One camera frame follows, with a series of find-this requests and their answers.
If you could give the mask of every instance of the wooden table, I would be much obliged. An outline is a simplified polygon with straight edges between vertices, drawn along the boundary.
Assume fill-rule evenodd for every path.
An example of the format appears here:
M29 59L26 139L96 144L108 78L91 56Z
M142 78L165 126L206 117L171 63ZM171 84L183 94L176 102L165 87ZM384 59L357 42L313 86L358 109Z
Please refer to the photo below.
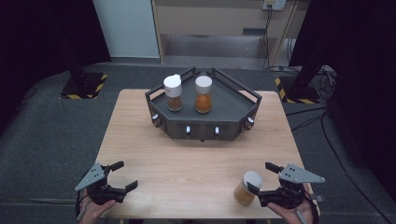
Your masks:
M125 166L108 177L114 188L139 181L109 218L279 218L258 198L239 204L233 191L246 171L259 172L262 190L279 187L270 161L303 167L277 93L257 91L262 102L250 131L233 141L170 139L151 123L145 90L120 92L97 161Z

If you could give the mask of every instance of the human hand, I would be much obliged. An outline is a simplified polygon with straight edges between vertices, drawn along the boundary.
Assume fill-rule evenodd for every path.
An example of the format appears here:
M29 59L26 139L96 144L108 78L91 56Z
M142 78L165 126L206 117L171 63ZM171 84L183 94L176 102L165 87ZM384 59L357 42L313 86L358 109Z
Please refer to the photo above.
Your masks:
M305 191L308 192L308 186L304 184ZM268 203L267 207L274 211L277 215L282 217L286 223L288 224L301 224L302 221L299 219L297 215L297 211L303 216L304 220L307 224L312 224L314 222L314 217L312 214L311 204L306 199L303 202L293 208L293 209L286 209L283 208L276 203Z
M83 195L87 195L87 190L84 189ZM80 205L80 212L83 212L83 215L79 220L78 224L97 223L99 221L100 216L105 211L112 208L116 203L117 202L115 200L110 200L102 205L98 205L91 200L90 196L84 196Z

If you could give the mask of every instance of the white bottle cap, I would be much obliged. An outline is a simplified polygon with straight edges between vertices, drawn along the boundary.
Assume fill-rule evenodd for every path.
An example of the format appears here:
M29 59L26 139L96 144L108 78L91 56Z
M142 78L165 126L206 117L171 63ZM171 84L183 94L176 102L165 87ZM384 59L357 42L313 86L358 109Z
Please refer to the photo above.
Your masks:
M163 80L165 94L169 97L177 97L181 95L181 79L180 75L174 74L173 76L166 77Z
M198 93L208 94L212 90L212 78L201 76L195 79L195 89Z
M244 174L245 187L248 187L248 182L259 189L262 187L263 179L259 173L255 172L255 171L247 171Z

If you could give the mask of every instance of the spice jar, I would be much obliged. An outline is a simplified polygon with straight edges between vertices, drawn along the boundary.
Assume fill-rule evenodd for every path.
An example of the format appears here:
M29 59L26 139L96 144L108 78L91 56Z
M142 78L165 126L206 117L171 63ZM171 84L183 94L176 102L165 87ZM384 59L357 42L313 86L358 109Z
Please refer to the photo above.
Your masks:
M210 91L212 89L212 78L201 76L195 79L197 97L195 99L195 110L199 113L207 113L212 108Z
M242 205L250 205L255 197L255 195L248 190L248 182L259 189L262 187L262 176L255 171L247 171L244 174L241 183L239 183L233 193L235 199Z
M180 75L175 74L173 76L167 77L163 81L163 85L165 89L168 108L172 111L178 111L182 107L182 89Z

